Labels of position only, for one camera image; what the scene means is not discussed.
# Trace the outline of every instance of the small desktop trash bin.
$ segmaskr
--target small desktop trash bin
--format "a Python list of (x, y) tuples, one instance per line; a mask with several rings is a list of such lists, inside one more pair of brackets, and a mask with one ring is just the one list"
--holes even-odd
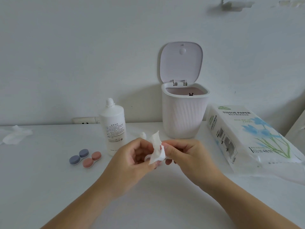
[(200, 128), (210, 95), (208, 89), (195, 83), (202, 56), (201, 47), (192, 42), (168, 43), (162, 50), (162, 119), (171, 138), (194, 137)]

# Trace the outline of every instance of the white plastic bottle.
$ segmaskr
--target white plastic bottle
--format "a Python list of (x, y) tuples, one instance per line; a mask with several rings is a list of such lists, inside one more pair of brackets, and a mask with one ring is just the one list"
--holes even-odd
[(106, 108), (99, 115), (106, 137), (108, 153), (113, 156), (127, 144), (124, 108), (115, 105), (112, 98), (106, 100)]

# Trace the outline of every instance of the hand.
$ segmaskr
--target hand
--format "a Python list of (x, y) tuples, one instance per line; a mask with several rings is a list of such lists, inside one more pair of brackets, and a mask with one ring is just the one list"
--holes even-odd
[(170, 158), (165, 163), (169, 165), (174, 160), (186, 177), (203, 191), (212, 188), (224, 177), (200, 141), (167, 140), (162, 145), (166, 156)]
[(149, 165), (144, 162), (148, 154), (153, 153), (153, 145), (137, 138), (122, 146), (113, 156), (97, 183), (111, 193), (113, 199), (124, 195), (148, 172), (154, 170), (160, 162)]

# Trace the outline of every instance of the open lid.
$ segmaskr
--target open lid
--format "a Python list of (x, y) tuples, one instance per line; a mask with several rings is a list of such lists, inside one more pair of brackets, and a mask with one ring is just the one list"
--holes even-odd
[(200, 74), (202, 49), (193, 42), (171, 42), (161, 53), (160, 77), (163, 83), (186, 80), (195, 83)]

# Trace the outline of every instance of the person's right hand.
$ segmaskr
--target person's right hand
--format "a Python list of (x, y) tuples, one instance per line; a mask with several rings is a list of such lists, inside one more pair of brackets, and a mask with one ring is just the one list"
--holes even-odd
[(208, 151), (195, 139), (174, 139), (162, 142), (165, 154), (177, 163), (182, 172), (203, 191), (213, 188), (221, 182), (224, 175), (212, 161)]

